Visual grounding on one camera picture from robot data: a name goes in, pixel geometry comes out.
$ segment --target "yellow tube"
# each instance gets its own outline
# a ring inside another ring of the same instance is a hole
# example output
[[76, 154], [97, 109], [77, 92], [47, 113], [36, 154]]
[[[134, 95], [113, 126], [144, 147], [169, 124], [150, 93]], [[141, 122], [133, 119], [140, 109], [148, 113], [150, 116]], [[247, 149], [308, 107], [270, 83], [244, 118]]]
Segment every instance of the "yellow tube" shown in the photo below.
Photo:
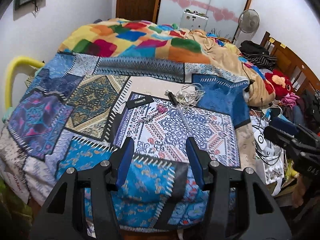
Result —
[[44, 66], [43, 62], [35, 60], [31, 57], [19, 56], [15, 57], [8, 65], [5, 80], [5, 91], [4, 91], [4, 106], [7, 110], [12, 106], [12, 75], [17, 66], [24, 64], [30, 65], [35, 68], [41, 68]]

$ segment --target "silver bolt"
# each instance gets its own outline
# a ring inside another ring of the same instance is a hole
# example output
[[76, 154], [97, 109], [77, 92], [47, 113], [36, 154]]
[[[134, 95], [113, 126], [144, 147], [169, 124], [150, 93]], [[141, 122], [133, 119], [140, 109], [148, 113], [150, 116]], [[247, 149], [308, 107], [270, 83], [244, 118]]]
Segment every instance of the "silver bolt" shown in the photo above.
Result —
[[67, 173], [68, 174], [72, 174], [74, 172], [75, 172], [75, 168], [74, 167], [67, 168]]
[[104, 161], [100, 162], [100, 165], [101, 165], [102, 167], [107, 167], [107, 166], [109, 166], [109, 164], [110, 164], [110, 162], [107, 161], [107, 160], [104, 160]]
[[253, 170], [253, 168], [246, 167], [245, 168], [245, 172], [248, 173], [248, 174], [252, 174], [254, 172], [254, 170]]
[[218, 167], [219, 166], [219, 162], [218, 161], [210, 161], [210, 165], [212, 167]]

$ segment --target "red plush toy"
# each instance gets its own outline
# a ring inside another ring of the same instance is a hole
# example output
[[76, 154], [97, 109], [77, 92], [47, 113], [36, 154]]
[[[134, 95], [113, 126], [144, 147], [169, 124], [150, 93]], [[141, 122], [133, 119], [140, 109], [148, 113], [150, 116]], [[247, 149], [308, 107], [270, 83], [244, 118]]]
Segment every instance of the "red plush toy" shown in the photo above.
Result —
[[281, 71], [275, 69], [273, 73], [266, 73], [265, 77], [275, 88], [276, 99], [281, 99], [292, 91], [290, 79]]

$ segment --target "clear pen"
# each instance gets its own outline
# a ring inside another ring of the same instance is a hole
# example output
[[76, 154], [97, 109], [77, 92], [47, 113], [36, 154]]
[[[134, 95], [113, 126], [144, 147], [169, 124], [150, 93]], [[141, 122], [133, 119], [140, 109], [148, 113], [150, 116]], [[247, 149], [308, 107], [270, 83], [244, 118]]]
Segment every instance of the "clear pen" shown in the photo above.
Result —
[[185, 127], [187, 128], [187, 131], [190, 131], [190, 127], [188, 124], [188, 121], [186, 119], [186, 117], [183, 114], [183, 111], [181, 109], [181, 106], [179, 105], [179, 103], [177, 102], [175, 96], [172, 94], [172, 92], [170, 90], [167, 90], [165, 92], [165, 95], [169, 97], [170, 101], [173, 103], [174, 108], [177, 110], [178, 114], [180, 115], [183, 124], [185, 125]]

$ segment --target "wooden headboard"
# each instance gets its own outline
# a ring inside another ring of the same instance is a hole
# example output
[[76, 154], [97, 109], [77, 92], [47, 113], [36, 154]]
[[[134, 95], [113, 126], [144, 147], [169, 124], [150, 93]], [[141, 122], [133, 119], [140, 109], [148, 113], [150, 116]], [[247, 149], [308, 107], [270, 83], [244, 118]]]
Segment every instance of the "wooden headboard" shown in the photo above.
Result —
[[270, 37], [270, 33], [265, 33], [260, 45], [268, 50], [270, 49], [270, 46], [274, 46], [270, 55], [277, 58], [276, 68], [278, 68], [291, 80], [293, 79], [293, 87], [297, 83], [302, 73], [306, 77], [301, 83], [300, 87], [296, 90], [296, 94], [298, 96], [301, 95], [305, 89], [309, 90], [312, 94], [315, 93], [316, 89], [320, 90], [320, 81], [312, 72], [312, 70], [307, 66], [307, 64], [304, 63], [303, 60], [301, 60], [287, 46]]

